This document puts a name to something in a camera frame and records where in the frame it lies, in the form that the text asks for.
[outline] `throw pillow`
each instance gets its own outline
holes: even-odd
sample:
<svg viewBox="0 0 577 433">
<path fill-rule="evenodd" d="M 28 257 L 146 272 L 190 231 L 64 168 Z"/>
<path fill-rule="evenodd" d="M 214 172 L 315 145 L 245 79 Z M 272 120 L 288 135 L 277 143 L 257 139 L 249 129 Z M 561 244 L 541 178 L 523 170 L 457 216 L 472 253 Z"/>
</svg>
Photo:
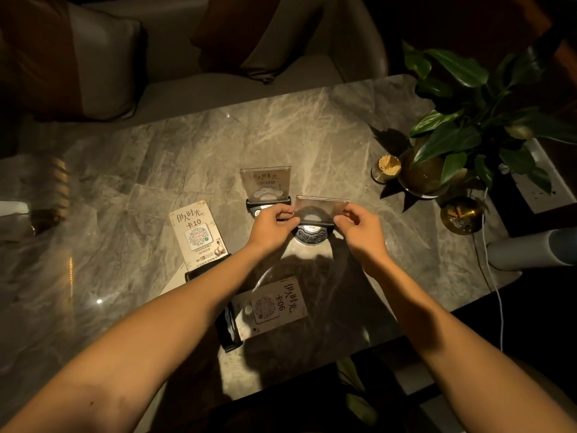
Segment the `throw pillow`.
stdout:
<svg viewBox="0 0 577 433">
<path fill-rule="evenodd" d="M 322 19 L 324 0 L 208 0 L 191 43 L 204 71 L 264 83 L 299 57 Z"/>
<path fill-rule="evenodd" d="M 63 0 L 0 0 L 0 29 L 24 105 L 57 120 L 110 120 L 136 107 L 138 21 Z"/>
</svg>

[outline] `white cable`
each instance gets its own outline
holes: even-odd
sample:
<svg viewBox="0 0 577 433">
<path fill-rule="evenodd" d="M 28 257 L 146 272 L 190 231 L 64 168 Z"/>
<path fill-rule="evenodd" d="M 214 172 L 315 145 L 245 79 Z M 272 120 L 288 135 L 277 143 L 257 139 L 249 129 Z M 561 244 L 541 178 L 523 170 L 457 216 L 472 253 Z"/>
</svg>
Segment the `white cable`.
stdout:
<svg viewBox="0 0 577 433">
<path fill-rule="evenodd" d="M 483 204 L 484 205 L 485 205 L 485 199 L 487 198 L 487 192 L 488 191 L 489 191 L 489 189 L 486 188 L 485 194 L 483 196 Z M 485 211 L 483 211 L 483 214 L 481 216 L 481 222 L 482 222 L 481 223 L 481 235 L 483 236 L 483 249 L 485 250 L 485 262 L 487 264 L 487 270 L 489 271 L 489 279 L 491 280 L 491 283 L 493 283 L 495 292 L 497 293 L 497 299 L 499 300 L 499 313 L 501 314 L 501 333 L 499 334 L 499 348 L 501 349 L 501 352 L 502 352 L 503 351 L 503 326 L 504 326 L 503 304 L 501 302 L 501 296 L 499 295 L 499 287 L 497 285 L 497 282 L 493 278 L 493 272 L 491 271 L 491 266 L 489 264 L 489 254 L 487 253 L 487 240 L 485 239 Z"/>
</svg>

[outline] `clear acrylic panel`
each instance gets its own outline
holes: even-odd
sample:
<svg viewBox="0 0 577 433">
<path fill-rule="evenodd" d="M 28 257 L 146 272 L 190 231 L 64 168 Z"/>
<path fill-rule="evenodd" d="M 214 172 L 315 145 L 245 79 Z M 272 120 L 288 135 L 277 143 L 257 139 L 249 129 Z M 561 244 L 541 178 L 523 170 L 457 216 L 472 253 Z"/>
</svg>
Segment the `clear acrylic panel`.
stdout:
<svg viewBox="0 0 577 433">
<path fill-rule="evenodd" d="M 333 223 L 332 218 L 342 214 L 349 202 L 346 199 L 329 197 L 297 196 L 294 215 L 301 218 L 301 223 L 307 225 Z"/>
<path fill-rule="evenodd" d="M 240 172 L 249 202 L 276 202 L 289 198 L 290 166 L 242 168 Z"/>
</svg>

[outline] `table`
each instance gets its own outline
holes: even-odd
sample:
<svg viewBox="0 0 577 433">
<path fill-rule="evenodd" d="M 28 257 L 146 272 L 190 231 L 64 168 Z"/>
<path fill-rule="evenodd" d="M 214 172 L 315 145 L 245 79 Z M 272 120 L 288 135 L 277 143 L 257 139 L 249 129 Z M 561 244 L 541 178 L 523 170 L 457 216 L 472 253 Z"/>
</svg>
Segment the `table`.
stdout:
<svg viewBox="0 0 577 433">
<path fill-rule="evenodd" d="M 486 295 L 479 236 L 475 248 L 471 236 L 449 232 L 434 201 L 402 212 L 404 195 L 380 199 L 383 187 L 371 180 L 372 164 L 386 152 L 375 134 L 407 134 L 433 107 L 416 97 L 414 85 L 400 75 L 286 94 L 63 148 L 67 220 L 0 250 L 8 268 L 0 309 L 1 424 L 76 353 L 165 288 L 182 264 L 169 212 L 206 199 L 228 250 L 246 243 L 252 218 L 242 167 L 290 165 L 293 199 L 344 197 L 378 213 L 393 259 L 447 309 Z M 506 236 L 490 208 L 487 237 Z M 308 318 L 228 354 L 210 331 L 169 384 L 167 395 L 186 396 L 161 405 L 165 413 L 178 417 L 186 408 L 191 416 L 401 335 L 342 237 L 316 247 L 293 240 L 242 288 L 290 275 L 299 278 Z"/>
</svg>

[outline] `sofa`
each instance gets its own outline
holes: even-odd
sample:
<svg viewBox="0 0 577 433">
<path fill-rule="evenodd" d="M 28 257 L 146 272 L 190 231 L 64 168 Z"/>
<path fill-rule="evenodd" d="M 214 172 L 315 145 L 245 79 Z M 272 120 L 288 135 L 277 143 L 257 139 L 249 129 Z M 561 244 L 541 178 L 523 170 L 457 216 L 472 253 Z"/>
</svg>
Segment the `sofa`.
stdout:
<svg viewBox="0 0 577 433">
<path fill-rule="evenodd" d="M 19 151 L 50 149 L 53 140 L 73 141 L 126 127 L 250 100 L 387 75 L 383 42 L 361 0 L 324 0 L 323 16 L 304 54 L 273 83 L 232 74 L 202 72 L 200 50 L 190 37 L 208 0 L 112 0 L 84 5 L 142 23 L 148 34 L 148 85 L 134 115 L 112 122 L 38 122 L 21 116 Z M 9 53 L 0 41 L 0 82 L 14 85 Z"/>
</svg>

